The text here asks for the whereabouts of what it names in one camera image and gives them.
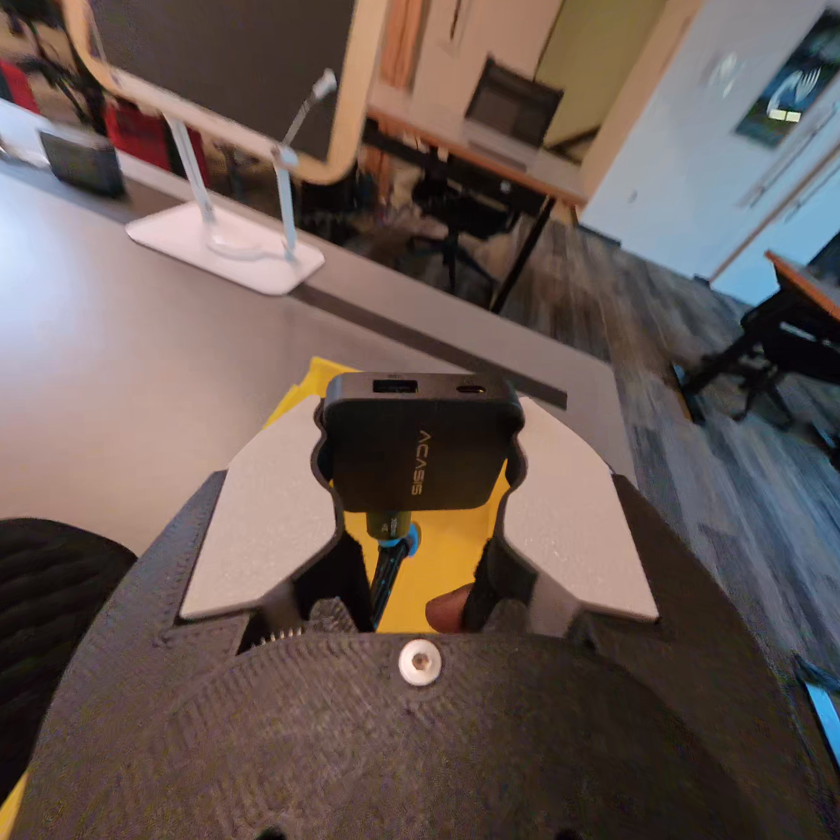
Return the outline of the white panel stand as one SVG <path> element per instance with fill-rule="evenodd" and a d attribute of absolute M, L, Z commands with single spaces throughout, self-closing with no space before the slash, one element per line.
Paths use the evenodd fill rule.
<path fill-rule="evenodd" d="M 294 290 L 324 265 L 325 257 L 319 248 L 302 243 L 298 236 L 291 190 L 291 171 L 298 166 L 298 155 L 290 142 L 312 106 L 337 86 L 333 70 L 325 69 L 292 120 L 284 143 L 275 145 L 270 154 L 282 231 L 216 208 L 187 127 L 180 120 L 168 118 L 193 200 L 127 224 L 128 236 L 138 245 L 266 296 L 283 296 Z"/>

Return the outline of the dark wall poster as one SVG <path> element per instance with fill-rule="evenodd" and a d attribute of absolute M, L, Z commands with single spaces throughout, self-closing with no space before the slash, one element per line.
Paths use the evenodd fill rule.
<path fill-rule="evenodd" d="M 839 71 L 839 12 L 827 7 L 777 70 L 734 134 L 777 148 Z"/>

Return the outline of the small black box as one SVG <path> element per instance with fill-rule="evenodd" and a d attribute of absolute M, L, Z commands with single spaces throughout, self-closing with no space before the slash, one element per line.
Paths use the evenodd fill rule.
<path fill-rule="evenodd" d="M 82 129 L 54 125 L 38 131 L 53 175 L 69 186 L 100 196 L 125 195 L 125 182 L 110 140 Z"/>

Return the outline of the background wooden desk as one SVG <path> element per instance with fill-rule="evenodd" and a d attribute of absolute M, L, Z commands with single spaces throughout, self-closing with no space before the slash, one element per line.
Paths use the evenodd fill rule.
<path fill-rule="evenodd" d="M 449 177 L 448 157 L 455 155 L 481 170 L 521 184 L 540 195 L 539 208 L 520 216 L 531 217 L 532 225 L 507 275 L 502 281 L 495 279 L 493 298 L 488 302 L 488 309 L 501 314 L 554 208 L 562 205 L 570 212 L 572 223 L 577 224 L 577 210 L 587 204 L 580 189 L 578 172 L 571 163 L 544 150 L 539 152 L 531 167 L 519 170 L 505 161 L 469 147 L 463 133 L 464 120 L 458 121 L 448 115 L 428 118 L 424 112 L 420 112 L 417 117 L 401 92 L 395 91 L 395 96 L 391 98 L 388 97 L 392 93 L 390 88 L 377 89 L 376 93 L 377 97 L 367 107 L 362 138 L 365 145 L 374 151 L 382 152 L 390 159 L 414 165 L 423 174 L 432 171 L 444 178 Z"/>

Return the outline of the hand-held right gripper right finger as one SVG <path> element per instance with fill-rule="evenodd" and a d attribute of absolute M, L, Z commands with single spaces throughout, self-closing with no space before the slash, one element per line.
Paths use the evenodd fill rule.
<path fill-rule="evenodd" d="M 523 606 L 526 632 L 564 636 L 580 614 L 656 623 L 658 607 L 607 463 L 533 399 L 508 462 L 509 490 L 463 613 L 488 625 L 501 602 Z"/>

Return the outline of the black office chair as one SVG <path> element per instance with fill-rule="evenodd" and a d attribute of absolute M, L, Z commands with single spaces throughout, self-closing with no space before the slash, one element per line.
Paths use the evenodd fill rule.
<path fill-rule="evenodd" d="M 441 223 L 446 233 L 441 238 L 412 234 L 406 250 L 416 256 L 440 256 L 451 293 L 456 291 L 459 266 L 471 269 L 493 288 L 495 278 L 462 246 L 461 238 L 466 235 L 486 243 L 509 234 L 523 213 L 539 208 L 540 195 L 455 155 L 448 157 L 447 166 L 448 178 L 425 171 L 412 191 L 413 204 L 421 217 Z"/>

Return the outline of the wooden desk black legs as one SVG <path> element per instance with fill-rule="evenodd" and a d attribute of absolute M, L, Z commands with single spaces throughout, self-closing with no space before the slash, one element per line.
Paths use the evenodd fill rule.
<path fill-rule="evenodd" d="M 702 392 L 722 375 L 740 377 L 744 393 L 742 409 L 731 415 L 737 423 L 766 396 L 782 417 L 773 426 L 790 431 L 796 420 L 780 391 L 790 376 L 831 387 L 839 385 L 838 286 L 831 287 L 811 271 L 773 251 L 766 251 L 778 290 L 740 320 L 740 335 L 725 349 L 704 355 L 697 367 L 685 371 L 677 364 L 677 392 L 689 420 L 706 422 L 700 401 Z"/>

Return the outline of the person's right hand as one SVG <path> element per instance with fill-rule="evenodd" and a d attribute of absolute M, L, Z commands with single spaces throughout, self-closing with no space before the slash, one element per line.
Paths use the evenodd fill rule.
<path fill-rule="evenodd" d="M 472 583 L 431 599 L 425 606 L 428 625 L 439 634 L 459 634 L 464 631 L 464 611 Z"/>

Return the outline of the black adapter hub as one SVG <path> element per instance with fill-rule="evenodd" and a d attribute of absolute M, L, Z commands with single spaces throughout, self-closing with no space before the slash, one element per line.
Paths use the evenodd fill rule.
<path fill-rule="evenodd" d="M 322 423 L 346 511 L 471 510 L 488 502 L 524 413 L 491 374 L 349 372 L 329 383 Z"/>

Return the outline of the red crate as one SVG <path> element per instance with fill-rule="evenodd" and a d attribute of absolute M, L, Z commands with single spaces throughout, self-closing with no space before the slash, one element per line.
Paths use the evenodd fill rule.
<path fill-rule="evenodd" d="M 116 98 L 105 105 L 104 120 L 108 138 L 118 151 L 186 178 L 172 129 L 162 116 L 147 114 L 136 104 Z"/>
<path fill-rule="evenodd" d="M 1 100 L 40 116 L 41 111 L 24 71 L 1 60 Z"/>

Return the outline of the yellow plastic bin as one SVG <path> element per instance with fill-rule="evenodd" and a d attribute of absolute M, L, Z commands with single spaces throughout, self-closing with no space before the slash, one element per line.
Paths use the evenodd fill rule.
<path fill-rule="evenodd" d="M 354 371 L 347 365 L 313 356 L 298 384 L 280 399 L 264 427 L 310 396 L 326 396 L 332 378 Z M 490 497 L 482 506 L 468 510 L 420 511 L 413 520 L 423 538 L 416 556 L 406 558 L 395 582 L 377 632 L 385 634 L 428 634 L 434 632 L 425 616 L 426 604 L 439 595 L 472 584 L 480 555 L 495 527 L 500 499 L 509 488 L 506 462 L 500 465 Z M 349 535 L 361 546 L 369 582 L 377 561 L 377 544 L 367 533 L 364 514 L 343 515 Z"/>

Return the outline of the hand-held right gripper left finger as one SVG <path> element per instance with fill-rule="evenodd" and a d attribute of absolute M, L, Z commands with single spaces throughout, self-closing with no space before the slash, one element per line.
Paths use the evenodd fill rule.
<path fill-rule="evenodd" d="M 323 431 L 310 395 L 231 460 L 179 613 L 185 622 L 256 610 L 273 632 L 303 623 L 296 583 L 340 538 L 336 502 L 316 477 Z"/>

